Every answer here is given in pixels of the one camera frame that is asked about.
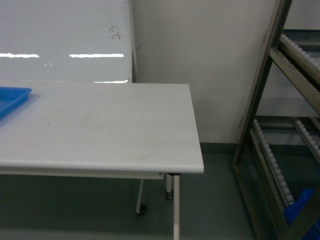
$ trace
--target blue tray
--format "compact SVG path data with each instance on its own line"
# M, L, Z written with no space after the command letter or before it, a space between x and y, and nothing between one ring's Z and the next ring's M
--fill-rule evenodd
M31 91L24 87L0 87L0 118L25 102Z
M299 198L290 206L284 209L284 216L288 225L298 216L311 195L315 192L314 189L304 189ZM301 240L320 240L320 218L318 218Z

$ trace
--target metal shelf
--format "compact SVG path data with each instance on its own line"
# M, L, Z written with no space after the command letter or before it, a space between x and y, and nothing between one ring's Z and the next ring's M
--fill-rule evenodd
M269 145L256 118L257 109L262 97L272 63L286 75L295 88L308 101L313 109L320 115L320 66L305 51L320 50L320 31L284 31L284 25L290 10L292 0L277 0L273 9L271 20L262 46L262 55L256 69L254 81L251 86L249 99L241 123L241 136L233 159L232 168L235 173L243 202L248 210L252 228L257 239L264 239L261 222L250 201L250 194L242 173L241 161L245 147L248 148L254 165L260 188L264 194L269 213L272 218L276 235L283 240L299 240L320 217L320 186L315 190L310 200L301 210L290 226L284 217L284 208L293 203L290 190L281 175L277 162L274 160ZM310 119L315 129L320 128L317 119ZM293 126L301 135L312 154L318 158L319 147L308 137L304 125L294 121Z

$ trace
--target caster wheel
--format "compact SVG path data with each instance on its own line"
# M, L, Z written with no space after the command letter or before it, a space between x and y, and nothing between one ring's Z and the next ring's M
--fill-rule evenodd
M171 192L165 191L165 199L167 200L174 199L174 191L173 190L171 190Z
M137 214L138 216L143 216L145 215L146 211L147 211L147 206L140 205L140 212L139 213L135 212L135 214Z

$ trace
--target floor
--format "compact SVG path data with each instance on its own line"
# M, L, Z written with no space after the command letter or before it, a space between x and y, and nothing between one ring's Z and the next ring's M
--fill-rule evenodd
M204 174L180 179L182 240L252 240L231 155L204 154ZM171 240L173 201L162 180L0 175L1 240Z

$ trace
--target table leg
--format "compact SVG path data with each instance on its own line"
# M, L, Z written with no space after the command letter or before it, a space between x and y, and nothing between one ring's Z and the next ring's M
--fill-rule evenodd
M173 176L173 239L180 239L180 176Z
M136 207L135 207L135 213L138 216L141 216L141 215L145 214L145 212L147 210L147 207L145 205L141 205L142 193L143 193L143 190L144 190L144 183L145 183L145 180L141 179L140 187L139 187L138 200L137 200Z
M173 176L167 174L166 175L166 190L165 190L165 198L166 199L172 199L174 197L172 193L172 181L173 181Z

